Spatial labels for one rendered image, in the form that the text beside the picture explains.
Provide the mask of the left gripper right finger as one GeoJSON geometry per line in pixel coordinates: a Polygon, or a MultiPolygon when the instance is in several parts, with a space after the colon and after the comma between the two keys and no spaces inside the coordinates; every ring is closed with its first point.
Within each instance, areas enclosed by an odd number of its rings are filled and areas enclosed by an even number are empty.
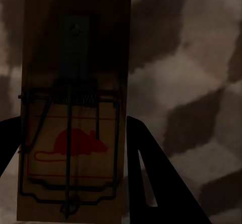
{"type": "Polygon", "coordinates": [[[127,116],[130,224],[212,224],[147,127],[127,116]],[[146,204],[138,150],[157,207],[146,204]]]}

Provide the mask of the mousetrap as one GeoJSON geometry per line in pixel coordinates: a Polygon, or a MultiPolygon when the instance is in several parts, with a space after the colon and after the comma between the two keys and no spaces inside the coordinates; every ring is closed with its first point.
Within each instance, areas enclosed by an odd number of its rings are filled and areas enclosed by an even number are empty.
{"type": "Polygon", "coordinates": [[[25,0],[17,220],[122,224],[131,0],[25,0]]]}

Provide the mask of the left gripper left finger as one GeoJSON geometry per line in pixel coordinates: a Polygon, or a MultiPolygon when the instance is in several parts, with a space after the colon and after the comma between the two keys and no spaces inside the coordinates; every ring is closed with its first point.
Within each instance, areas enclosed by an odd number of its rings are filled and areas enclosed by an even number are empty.
{"type": "Polygon", "coordinates": [[[0,122],[0,176],[22,142],[21,117],[0,122]]]}

